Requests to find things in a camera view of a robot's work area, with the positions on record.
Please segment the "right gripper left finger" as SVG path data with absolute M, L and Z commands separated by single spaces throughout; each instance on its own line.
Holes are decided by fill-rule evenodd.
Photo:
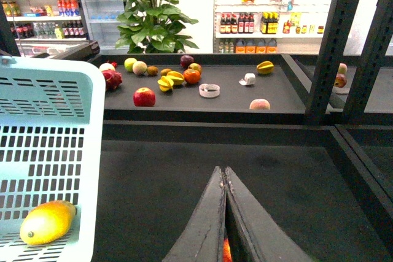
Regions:
M 222 261 L 227 191 L 216 166 L 193 213 L 164 261 Z

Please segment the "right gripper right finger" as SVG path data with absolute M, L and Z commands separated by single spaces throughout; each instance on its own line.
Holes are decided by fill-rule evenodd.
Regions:
M 230 167 L 225 226 L 233 261 L 313 261 L 273 220 Z

